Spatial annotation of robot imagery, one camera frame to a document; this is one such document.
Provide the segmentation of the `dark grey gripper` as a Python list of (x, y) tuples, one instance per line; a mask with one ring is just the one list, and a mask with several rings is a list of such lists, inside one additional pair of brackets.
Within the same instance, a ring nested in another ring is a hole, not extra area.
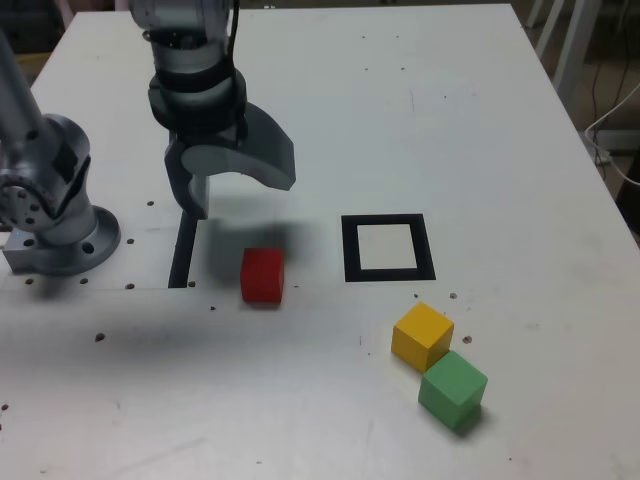
[(269, 114), (251, 103), (238, 127), (168, 132), (164, 162), (171, 191), (181, 209), (195, 220), (208, 218), (209, 176), (239, 173), (282, 191), (296, 182), (292, 140)]

